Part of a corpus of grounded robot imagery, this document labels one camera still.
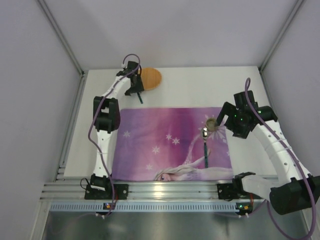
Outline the fork with teal handle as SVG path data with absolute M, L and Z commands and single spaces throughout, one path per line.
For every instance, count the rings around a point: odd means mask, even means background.
M 137 93 L 137 96 L 138 96 L 138 99 L 140 101 L 140 104 L 143 104 L 144 102 L 143 102 L 141 94 L 139 92 Z

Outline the round wooden plate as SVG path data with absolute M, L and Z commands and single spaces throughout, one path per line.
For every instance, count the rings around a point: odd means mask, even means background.
M 142 69 L 141 80 L 145 91 L 157 88 L 162 82 L 162 74 L 159 70 L 152 67 Z

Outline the small grey cup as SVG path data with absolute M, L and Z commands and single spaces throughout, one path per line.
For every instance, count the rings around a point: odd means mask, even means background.
M 209 132 L 216 132 L 219 128 L 217 125 L 217 119 L 214 117 L 210 117 L 205 122 L 205 127 Z

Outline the spoon with teal handle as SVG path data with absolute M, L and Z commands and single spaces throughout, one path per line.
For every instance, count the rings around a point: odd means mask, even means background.
M 207 147 L 207 139 L 209 137 L 209 131 L 206 127 L 201 129 L 201 137 L 203 139 L 203 151 L 204 151 L 204 167 L 208 168 L 208 147 Z

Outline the purple Frozen placemat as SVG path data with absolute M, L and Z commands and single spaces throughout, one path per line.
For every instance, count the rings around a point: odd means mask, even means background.
M 233 178 L 226 129 L 201 130 L 218 107 L 122 109 L 112 177 L 120 181 L 215 181 Z

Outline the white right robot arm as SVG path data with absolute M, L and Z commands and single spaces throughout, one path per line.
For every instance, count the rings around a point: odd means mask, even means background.
M 273 184 L 254 172 L 239 173 L 232 179 L 237 193 L 243 196 L 252 193 L 266 199 L 280 215 L 311 208 L 320 197 L 320 178 L 312 176 L 302 163 L 294 161 L 296 156 L 282 133 L 275 112 L 270 106 L 259 106 L 251 90 L 236 93 L 234 101 L 235 104 L 223 104 L 216 126 L 226 117 L 224 126 L 234 137 L 246 139 L 253 133 L 278 177 L 278 184 Z

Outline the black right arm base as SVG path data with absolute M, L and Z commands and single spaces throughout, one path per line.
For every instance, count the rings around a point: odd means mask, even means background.
M 241 180 L 244 177 L 255 175 L 253 172 L 243 172 L 240 174 L 237 174 L 234 178 L 232 178 L 231 183 L 218 183 L 217 186 L 217 193 L 218 193 L 218 199 L 219 200 L 225 200 L 225 201 L 232 201 L 232 200 L 250 200 L 250 199 L 261 199 L 256 194 L 246 192 L 243 189 L 243 184 Z

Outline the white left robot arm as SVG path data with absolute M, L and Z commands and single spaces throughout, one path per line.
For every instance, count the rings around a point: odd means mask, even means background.
M 109 179 L 115 152 L 115 138 L 120 126 L 120 100 L 124 96 L 140 94 L 144 86 L 142 67 L 138 62 L 129 61 L 122 65 L 114 82 L 101 95 L 93 99 L 93 119 L 89 127 L 88 139 L 97 148 L 96 162 L 92 177 L 94 180 Z

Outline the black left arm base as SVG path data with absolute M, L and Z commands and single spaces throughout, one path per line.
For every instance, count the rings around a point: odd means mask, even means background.
M 85 188 L 85 200 L 126 200 L 129 193 L 129 185 L 114 183 L 106 176 L 98 177 L 92 174 Z

